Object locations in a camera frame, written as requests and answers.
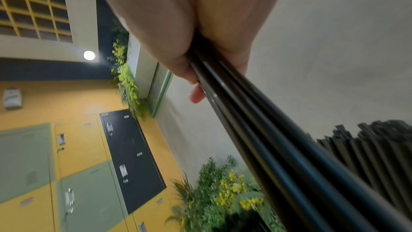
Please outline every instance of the gray floor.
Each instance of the gray floor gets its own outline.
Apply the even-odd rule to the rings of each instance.
[[[259,33],[247,77],[314,138],[343,124],[412,123],[412,0],[279,0]],[[207,101],[173,77],[156,120],[181,171],[239,158]]]

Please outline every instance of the hand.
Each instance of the hand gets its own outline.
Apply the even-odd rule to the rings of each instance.
[[[197,75],[184,57],[195,28],[246,74],[251,46],[276,0],[107,0],[129,32],[163,66],[191,84]],[[197,85],[190,100],[204,93]]]

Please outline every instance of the round white light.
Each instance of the round white light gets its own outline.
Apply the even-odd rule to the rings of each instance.
[[[96,55],[92,51],[85,51],[85,53],[83,54],[83,57],[86,60],[93,60],[96,57]]]

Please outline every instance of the grid ceiling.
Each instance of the grid ceiling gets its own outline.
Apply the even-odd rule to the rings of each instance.
[[[65,0],[0,0],[0,34],[72,43]]]

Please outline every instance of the ceiling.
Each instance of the ceiling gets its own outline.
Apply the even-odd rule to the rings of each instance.
[[[99,61],[96,0],[0,1],[0,57]]]

